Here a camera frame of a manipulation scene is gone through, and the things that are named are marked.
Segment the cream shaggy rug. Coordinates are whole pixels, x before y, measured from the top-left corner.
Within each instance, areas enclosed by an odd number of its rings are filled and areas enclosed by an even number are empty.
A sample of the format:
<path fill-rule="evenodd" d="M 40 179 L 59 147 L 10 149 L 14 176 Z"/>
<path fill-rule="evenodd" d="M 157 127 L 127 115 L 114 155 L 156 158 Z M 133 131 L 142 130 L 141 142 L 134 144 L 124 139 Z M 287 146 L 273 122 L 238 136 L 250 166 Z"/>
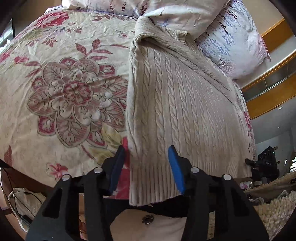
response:
<path fill-rule="evenodd" d="M 274 240 L 295 209 L 295 171 L 244 193 L 254 205 L 269 239 Z"/>

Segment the beige cable-knit sweater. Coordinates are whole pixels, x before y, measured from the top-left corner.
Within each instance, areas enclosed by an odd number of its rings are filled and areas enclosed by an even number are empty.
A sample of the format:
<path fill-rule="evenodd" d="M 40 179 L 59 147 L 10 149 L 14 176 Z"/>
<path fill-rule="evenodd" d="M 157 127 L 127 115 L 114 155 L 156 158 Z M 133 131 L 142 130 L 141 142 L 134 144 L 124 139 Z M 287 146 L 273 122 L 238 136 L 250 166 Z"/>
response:
<path fill-rule="evenodd" d="M 255 156 L 255 146 L 243 96 L 188 32 L 158 27 L 142 16 L 128 60 L 131 205 L 179 195 L 170 146 L 209 175 L 250 176 L 245 159 Z"/>

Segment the wooden headboard frame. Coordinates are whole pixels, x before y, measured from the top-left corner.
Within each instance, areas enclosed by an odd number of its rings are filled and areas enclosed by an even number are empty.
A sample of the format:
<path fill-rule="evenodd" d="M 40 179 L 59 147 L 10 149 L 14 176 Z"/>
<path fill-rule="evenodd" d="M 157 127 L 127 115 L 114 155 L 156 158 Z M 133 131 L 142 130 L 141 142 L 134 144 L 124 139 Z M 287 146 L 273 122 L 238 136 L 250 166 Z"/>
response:
<path fill-rule="evenodd" d="M 271 60 L 240 80 L 253 120 L 295 97 L 295 35 L 285 19 L 262 36 Z"/>

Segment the pink floral left pillow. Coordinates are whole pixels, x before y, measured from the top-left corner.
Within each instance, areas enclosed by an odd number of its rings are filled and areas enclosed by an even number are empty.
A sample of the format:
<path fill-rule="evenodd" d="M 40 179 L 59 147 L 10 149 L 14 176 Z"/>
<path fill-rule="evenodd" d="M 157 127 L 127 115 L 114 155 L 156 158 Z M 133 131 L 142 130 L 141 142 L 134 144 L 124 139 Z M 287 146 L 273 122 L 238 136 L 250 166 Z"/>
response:
<path fill-rule="evenodd" d="M 87 9 L 139 18 L 149 17 L 155 25 L 189 32 L 197 38 L 224 9 L 227 0 L 93 0 L 62 1 L 64 9 Z"/>

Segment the blue floral right pillow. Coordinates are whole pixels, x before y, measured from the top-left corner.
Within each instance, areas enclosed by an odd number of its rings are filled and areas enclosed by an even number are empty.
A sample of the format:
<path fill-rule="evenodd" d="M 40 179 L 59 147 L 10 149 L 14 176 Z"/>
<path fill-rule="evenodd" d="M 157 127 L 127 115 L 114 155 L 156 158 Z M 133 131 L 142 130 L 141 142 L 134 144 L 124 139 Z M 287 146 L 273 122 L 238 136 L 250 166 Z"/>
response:
<path fill-rule="evenodd" d="M 242 1 L 229 1 L 195 42 L 233 80 L 251 74 L 264 60 L 270 59 L 265 42 Z"/>

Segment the floral bed sheet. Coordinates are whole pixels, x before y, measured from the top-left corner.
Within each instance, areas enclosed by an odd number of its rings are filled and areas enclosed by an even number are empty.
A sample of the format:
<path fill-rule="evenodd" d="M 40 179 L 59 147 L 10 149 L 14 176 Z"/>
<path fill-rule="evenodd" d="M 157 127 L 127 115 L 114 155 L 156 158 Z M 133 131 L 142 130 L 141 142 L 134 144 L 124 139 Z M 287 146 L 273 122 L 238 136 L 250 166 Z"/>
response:
<path fill-rule="evenodd" d="M 127 144 L 128 60 L 137 20 L 41 16 L 1 54 L 1 156 L 49 186 Z"/>

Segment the white cloth bag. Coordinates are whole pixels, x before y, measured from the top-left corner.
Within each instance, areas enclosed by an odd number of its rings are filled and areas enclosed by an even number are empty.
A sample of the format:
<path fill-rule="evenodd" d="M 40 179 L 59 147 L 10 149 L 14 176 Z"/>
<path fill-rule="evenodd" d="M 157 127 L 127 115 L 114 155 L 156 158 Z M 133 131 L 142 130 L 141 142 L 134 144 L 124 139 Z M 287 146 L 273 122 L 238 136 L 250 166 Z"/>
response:
<path fill-rule="evenodd" d="M 24 232 L 28 232 L 45 199 L 42 193 L 34 193 L 26 188 L 14 188 L 9 194 L 10 207 Z"/>

